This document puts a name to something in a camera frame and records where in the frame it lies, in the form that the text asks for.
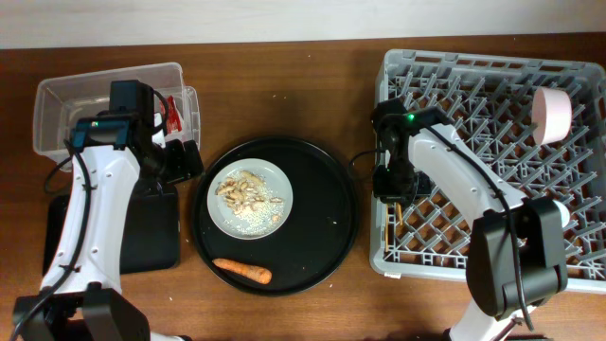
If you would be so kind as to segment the red snack wrapper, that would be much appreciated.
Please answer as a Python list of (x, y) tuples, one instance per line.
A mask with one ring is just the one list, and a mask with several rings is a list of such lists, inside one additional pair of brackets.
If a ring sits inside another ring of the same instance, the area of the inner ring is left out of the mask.
[(164, 105), (161, 105), (161, 115), (166, 120), (167, 134), (181, 133), (183, 130), (184, 121), (181, 118), (181, 114), (176, 106), (176, 102), (173, 96), (166, 98), (169, 109), (166, 109)]

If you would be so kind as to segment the grey plate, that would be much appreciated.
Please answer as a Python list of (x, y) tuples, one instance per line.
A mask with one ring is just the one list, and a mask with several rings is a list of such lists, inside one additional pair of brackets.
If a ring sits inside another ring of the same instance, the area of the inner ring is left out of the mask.
[[(276, 196), (284, 199), (285, 213), (282, 222), (279, 223), (277, 227), (259, 236), (246, 237), (237, 232), (234, 225), (234, 222), (236, 222), (235, 216), (231, 214), (231, 211), (226, 207), (223, 201), (215, 195), (217, 186), (225, 177), (234, 175), (237, 171), (243, 170), (251, 171), (263, 176), (269, 187), (276, 193)], [(226, 166), (219, 168), (217, 174), (211, 178), (208, 191), (203, 195), (203, 198), (205, 199), (203, 208), (207, 210), (210, 221), (214, 223), (221, 232), (238, 240), (251, 241), (265, 238), (278, 231), (285, 224), (294, 204), (294, 191), (287, 175), (278, 166), (262, 159), (246, 158), (231, 162)]]

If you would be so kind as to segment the peanut shells and rice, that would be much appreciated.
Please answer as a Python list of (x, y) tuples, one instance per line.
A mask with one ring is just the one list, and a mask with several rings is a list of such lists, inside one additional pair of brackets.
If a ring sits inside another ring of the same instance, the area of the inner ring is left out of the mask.
[(263, 176), (249, 170), (225, 177), (215, 195), (235, 216), (236, 231), (246, 237), (265, 234), (284, 218), (284, 199), (276, 196)]

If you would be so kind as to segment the orange carrot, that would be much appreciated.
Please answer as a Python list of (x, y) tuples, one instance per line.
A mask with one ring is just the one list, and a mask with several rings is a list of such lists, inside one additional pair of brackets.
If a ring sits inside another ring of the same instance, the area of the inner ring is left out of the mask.
[(268, 284), (271, 282), (273, 274), (270, 270), (259, 267), (256, 265), (250, 265), (241, 263), (235, 260), (228, 259), (215, 259), (212, 263), (229, 272), (251, 279), (256, 283)]

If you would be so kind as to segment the blue cup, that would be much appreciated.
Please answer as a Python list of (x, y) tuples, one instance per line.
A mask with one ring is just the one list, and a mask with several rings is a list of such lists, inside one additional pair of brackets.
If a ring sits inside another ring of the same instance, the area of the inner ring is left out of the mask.
[(567, 227), (571, 217), (569, 209), (563, 203), (557, 200), (554, 200), (553, 203), (556, 205), (561, 214), (561, 227)]

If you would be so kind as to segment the pink bowl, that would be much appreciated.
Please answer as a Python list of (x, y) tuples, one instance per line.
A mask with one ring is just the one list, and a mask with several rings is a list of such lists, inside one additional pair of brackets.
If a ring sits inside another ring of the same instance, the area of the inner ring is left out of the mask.
[(539, 87), (533, 96), (531, 122), (538, 145), (564, 140), (572, 125), (572, 103), (565, 91)]

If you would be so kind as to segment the wooden chopstick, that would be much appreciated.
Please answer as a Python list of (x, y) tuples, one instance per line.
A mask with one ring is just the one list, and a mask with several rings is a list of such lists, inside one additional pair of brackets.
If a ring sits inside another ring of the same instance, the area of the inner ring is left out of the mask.
[(390, 205), (385, 204), (385, 218), (384, 218), (384, 229), (383, 229), (383, 240), (384, 240), (384, 253), (389, 251), (389, 227), (390, 227)]
[(400, 226), (402, 226), (403, 225), (403, 215), (402, 215), (402, 208), (401, 208), (400, 203), (396, 203), (396, 215), (397, 215), (397, 219), (398, 219), (398, 224)]

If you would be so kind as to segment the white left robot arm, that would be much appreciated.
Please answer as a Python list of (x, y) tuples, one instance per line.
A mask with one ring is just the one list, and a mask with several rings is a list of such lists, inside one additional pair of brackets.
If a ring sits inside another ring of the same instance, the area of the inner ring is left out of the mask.
[(21, 296), (11, 339), (161, 340), (121, 294), (120, 253), (136, 183), (163, 185), (202, 173), (197, 144), (165, 146), (153, 121), (133, 116), (83, 118), (65, 147), (73, 180), (61, 238), (36, 296)]

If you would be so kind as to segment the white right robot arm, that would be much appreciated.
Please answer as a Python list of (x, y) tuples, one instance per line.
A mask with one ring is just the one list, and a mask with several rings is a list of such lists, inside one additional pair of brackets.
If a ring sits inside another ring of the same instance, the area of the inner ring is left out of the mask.
[(471, 230), (466, 281), (472, 301), (445, 332), (449, 340), (504, 340), (568, 282), (563, 228), (568, 208), (548, 197), (531, 199), (481, 161), (436, 106), (407, 111), (395, 100), (371, 116), (386, 159), (373, 174), (375, 197), (411, 204), (427, 176)]

